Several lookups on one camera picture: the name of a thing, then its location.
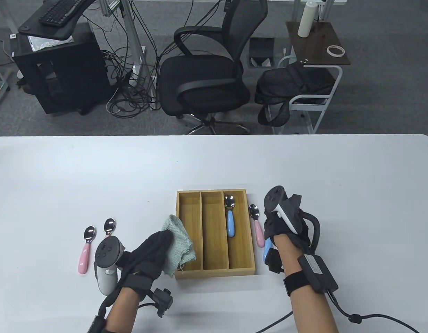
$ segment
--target gray carpet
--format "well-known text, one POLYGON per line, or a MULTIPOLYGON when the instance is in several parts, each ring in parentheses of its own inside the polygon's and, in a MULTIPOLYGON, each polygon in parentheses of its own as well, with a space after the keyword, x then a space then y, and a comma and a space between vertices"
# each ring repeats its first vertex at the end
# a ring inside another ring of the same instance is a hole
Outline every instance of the gray carpet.
MULTIPOLYGON (((33 8, 39 1, 32 1, 33 8)), ((136 2, 152 32, 158 50, 172 41, 174 30, 183 25, 189 2, 136 2)), ((190 24, 211 7, 196 3, 190 24)), ((211 23, 220 26, 223 5, 211 23)), ((268 18, 255 36, 275 36, 277 57, 287 41, 284 22, 291 16, 290 5, 269 3, 268 18)), ((27 16, 18 12, 19 21, 27 16)), ((99 10, 87 10, 87 17, 110 30, 112 18, 104 18, 99 10)), ((345 6, 335 6, 331 22, 346 49, 352 65, 344 67, 344 75, 318 133, 424 133, 428 135, 428 0, 349 0, 345 6)), ((137 27, 146 45, 147 59, 155 55, 151 44, 137 27)), ((8 36, 0 27, 0 39, 8 36)), ((95 30, 102 49, 109 49, 101 30, 95 30)), ((125 46, 123 31, 114 27, 107 33, 114 49, 125 46)), ((190 49, 222 54, 214 42, 192 37, 190 49)), ((6 62, 0 45, 0 63, 6 62)), ((246 69, 244 80, 253 90, 260 70, 246 69)), ((271 133, 257 124, 259 106, 249 103, 236 111, 218 115, 219 119, 245 122, 254 134, 271 133)), ((294 115, 286 133, 296 129, 294 115)), ((86 116, 76 112, 45 114, 34 96, 12 85, 12 90, 0 105, 0 136, 9 135, 176 135, 182 134, 192 122, 177 121, 162 111, 146 111, 133 119, 116 119, 96 106, 86 116)))

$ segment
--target wooden cutlery tray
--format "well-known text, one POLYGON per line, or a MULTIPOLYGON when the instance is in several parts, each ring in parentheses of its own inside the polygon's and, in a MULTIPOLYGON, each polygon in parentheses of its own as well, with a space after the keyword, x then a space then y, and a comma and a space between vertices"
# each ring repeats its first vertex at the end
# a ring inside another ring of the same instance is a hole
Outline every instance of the wooden cutlery tray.
POLYGON ((197 256, 182 271, 176 271, 177 279, 255 273, 246 190, 179 191, 176 216, 183 222, 197 256), (236 234, 232 238, 226 231, 225 195, 233 195, 235 200, 236 234))

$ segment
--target sticker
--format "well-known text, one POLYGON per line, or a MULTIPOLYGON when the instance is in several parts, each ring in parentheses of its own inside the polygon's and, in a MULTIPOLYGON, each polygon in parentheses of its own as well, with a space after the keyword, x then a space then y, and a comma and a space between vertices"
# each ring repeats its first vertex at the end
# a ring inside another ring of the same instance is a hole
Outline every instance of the sticker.
POLYGON ((317 261, 314 259, 312 255, 306 254, 305 258, 307 262, 309 263, 309 267, 311 267, 313 273, 315 274, 323 274, 319 265, 317 264, 317 261))

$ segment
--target glove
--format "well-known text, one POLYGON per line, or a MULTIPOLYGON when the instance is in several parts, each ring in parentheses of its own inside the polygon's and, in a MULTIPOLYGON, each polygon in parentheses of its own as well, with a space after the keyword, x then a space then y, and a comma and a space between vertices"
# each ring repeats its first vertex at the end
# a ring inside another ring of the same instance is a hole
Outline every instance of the glove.
POLYGON ((161 275, 166 252, 174 240, 170 230, 159 231, 132 252, 125 251, 117 262, 119 285, 133 289, 143 301, 152 283, 161 275))
POLYGON ((268 213, 265 211, 265 239, 271 238, 272 243, 275 245, 274 236, 285 233, 291 242, 301 249, 304 254, 314 254, 314 251, 310 249, 311 241, 308 237, 308 226, 302 217, 303 214, 304 212, 299 209, 299 215, 302 221, 302 232, 295 234, 286 225, 285 221, 277 215, 277 212, 268 213))

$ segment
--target black office chair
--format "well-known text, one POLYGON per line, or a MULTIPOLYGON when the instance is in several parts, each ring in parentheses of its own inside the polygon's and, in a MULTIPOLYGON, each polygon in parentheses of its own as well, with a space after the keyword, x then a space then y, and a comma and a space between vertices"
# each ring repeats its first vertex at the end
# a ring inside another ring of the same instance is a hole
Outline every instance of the black office chair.
POLYGON ((231 111, 249 102, 249 90, 242 81, 240 55, 252 33, 268 14, 266 0, 233 0, 222 27, 182 27, 174 33, 183 56, 166 59, 161 65, 157 92, 161 108, 181 119, 189 114, 201 122, 187 134, 207 127, 216 134, 216 124, 233 125, 249 133, 240 123, 216 121, 211 113, 231 111), (213 54, 193 55, 182 36, 196 34, 216 40, 232 60, 213 54))

